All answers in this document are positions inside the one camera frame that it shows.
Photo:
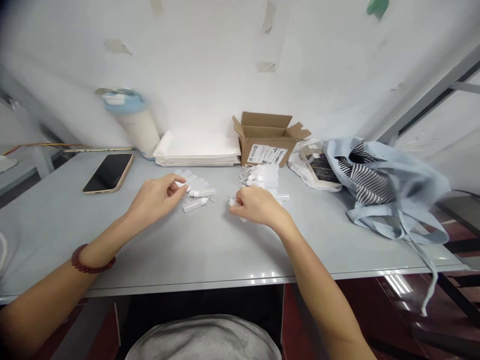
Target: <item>white wall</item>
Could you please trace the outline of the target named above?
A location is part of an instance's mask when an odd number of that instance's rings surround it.
[[[480,73],[469,83],[480,84]],[[401,136],[396,148],[446,175],[452,188],[480,194],[480,94],[456,91]]]
[[[24,0],[5,66],[84,143],[123,146],[94,90],[132,87],[161,132],[229,132],[242,111],[293,115],[322,139],[368,136],[478,44],[476,0]],[[132,55],[113,54],[122,39]],[[256,63],[276,63],[258,72]]]
[[[14,116],[14,112],[0,102],[0,147],[23,144],[25,135]]]

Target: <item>tape residue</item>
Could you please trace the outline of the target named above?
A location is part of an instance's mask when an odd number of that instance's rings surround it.
[[[264,34],[270,34],[272,31],[272,24],[274,22],[275,15],[275,5],[273,2],[269,1],[266,5],[265,19],[263,20],[263,26],[261,27],[261,32]]]
[[[260,61],[256,63],[256,70],[259,73],[274,73],[277,71],[277,64],[271,61]]]
[[[150,0],[150,5],[153,16],[159,17],[164,13],[163,0]]]
[[[130,54],[132,53],[129,49],[124,45],[124,42],[121,39],[107,39],[103,43],[105,45],[105,49],[107,49],[112,54]]]

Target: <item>green tape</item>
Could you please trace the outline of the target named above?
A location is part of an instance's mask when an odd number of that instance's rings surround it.
[[[370,0],[366,7],[366,13],[368,15],[374,14],[378,20],[381,20],[387,11],[389,4],[389,0]]]

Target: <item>open cardboard box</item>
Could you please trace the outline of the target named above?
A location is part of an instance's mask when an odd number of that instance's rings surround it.
[[[295,144],[311,135],[297,122],[289,126],[290,115],[244,111],[241,123],[233,116],[233,128],[240,136],[241,165],[278,164],[283,167]]]

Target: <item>gray table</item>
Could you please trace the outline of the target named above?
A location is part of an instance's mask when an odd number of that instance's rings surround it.
[[[58,265],[74,249],[98,236],[122,215],[145,179],[176,168],[136,159],[118,192],[84,195],[81,190],[106,153],[81,153],[0,210],[10,261],[0,282],[7,303]],[[243,223],[228,211],[228,195],[239,189],[239,166],[189,168],[217,190],[216,206],[171,214],[130,241],[115,266],[93,283],[86,296],[281,284],[295,281],[278,237],[267,227]],[[335,279],[426,273],[429,269],[404,241],[388,240],[353,225],[346,192],[305,186],[288,167],[279,171],[285,207]],[[438,271],[466,270],[442,245],[426,246]]]

